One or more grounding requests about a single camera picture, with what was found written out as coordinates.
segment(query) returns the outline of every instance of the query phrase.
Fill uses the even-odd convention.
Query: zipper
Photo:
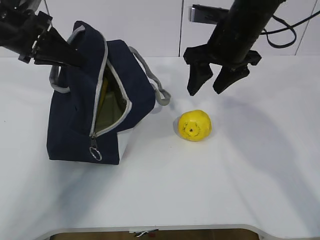
[[[97,145],[97,140],[96,140],[96,135],[92,135],[91,139],[90,139],[90,147],[89,147],[89,151],[92,155],[92,157],[97,160],[97,161],[101,161],[102,160],[102,155],[98,150],[98,145]]]
[[[116,128],[120,123],[123,122],[123,120],[128,116],[129,112],[131,111],[132,108],[132,102],[129,100],[126,90],[115,70],[115,68],[112,66],[112,64],[110,63],[110,61],[107,59],[108,57],[108,45],[106,42],[105,37],[102,35],[103,40],[104,40],[104,57],[103,57],[103,61],[101,64],[101,68],[100,68],[100,72],[99,72],[99,76],[98,76],[98,82],[96,85],[96,89],[95,89],[95,97],[94,97],[94,107],[93,107],[93,117],[92,117],[92,123],[91,123],[91,130],[90,130],[90,153],[93,156],[94,159],[96,159],[97,161],[101,161],[102,160],[102,155],[98,150],[98,145],[97,145],[97,140],[96,138],[107,133],[110,132],[111,130],[113,130],[114,128]],[[118,119],[118,121],[116,121],[114,124],[112,124],[111,126],[95,132],[95,127],[96,127],[96,118],[97,118],[97,111],[98,111],[98,104],[99,104],[99,98],[100,98],[100,93],[101,93],[101,87],[103,84],[103,77],[104,77],[104,72],[105,72],[105,68],[106,65],[110,68],[119,88],[122,94],[122,98],[126,101],[126,107],[124,110],[124,113],[122,114],[122,116]]]

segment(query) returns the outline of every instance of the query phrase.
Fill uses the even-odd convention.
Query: white patch on bag
[[[128,145],[128,142],[129,142],[129,138],[132,134],[132,131],[134,129],[133,128],[130,128],[130,129],[127,129],[127,130],[124,130],[124,131],[119,131],[117,133],[117,138],[118,138],[118,151],[119,151],[119,159],[121,161],[124,153],[125,153],[125,150],[126,150],[126,147]]]

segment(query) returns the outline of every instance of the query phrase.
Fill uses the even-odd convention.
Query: black cable
[[[309,21],[310,19],[313,19],[314,17],[320,15],[320,11],[317,11],[315,12],[314,14],[310,15],[309,17],[297,22],[296,24],[294,25],[290,25],[291,28],[295,28],[301,24],[304,24],[305,22]],[[290,30],[289,26],[288,27],[285,27],[285,28],[282,28],[282,29],[278,29],[278,30],[274,30],[274,31],[266,31],[266,32],[262,32],[261,35],[271,35],[271,34],[277,34],[277,33],[281,33],[281,32],[284,32],[284,31],[287,31],[287,30]]]
[[[288,42],[286,44],[282,44],[282,45],[281,44],[275,44],[275,43],[270,41],[269,33],[267,32],[267,30],[263,29],[263,31],[264,31],[264,33],[266,35],[266,40],[268,41],[270,46],[275,48],[275,49],[284,49],[284,48],[288,48],[288,47],[292,46],[293,44],[295,44],[295,42],[297,40],[297,33],[296,33],[295,29],[292,26],[290,26],[285,20],[281,19],[280,17],[277,17],[277,16],[273,15],[272,18],[274,20],[276,20],[277,22],[285,25],[293,33],[294,39],[291,42]]]

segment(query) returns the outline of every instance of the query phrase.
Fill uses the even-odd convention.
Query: floor
[[[86,232],[62,233],[51,240],[135,240],[134,233],[128,232]],[[154,235],[144,235],[142,240],[259,240],[258,235],[245,229],[217,230],[172,230],[157,231]]]

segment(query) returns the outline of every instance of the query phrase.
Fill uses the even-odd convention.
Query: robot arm
[[[248,64],[257,65],[258,52],[251,50],[279,5],[286,0],[235,0],[231,9],[214,9],[217,26],[207,44],[188,47],[183,55],[190,65],[188,91],[195,95],[213,76],[209,64],[221,65],[213,88],[220,94],[231,84],[247,77]]]
[[[41,0],[0,0],[0,46],[36,65],[80,67],[85,59],[52,27],[52,17],[35,11]]]

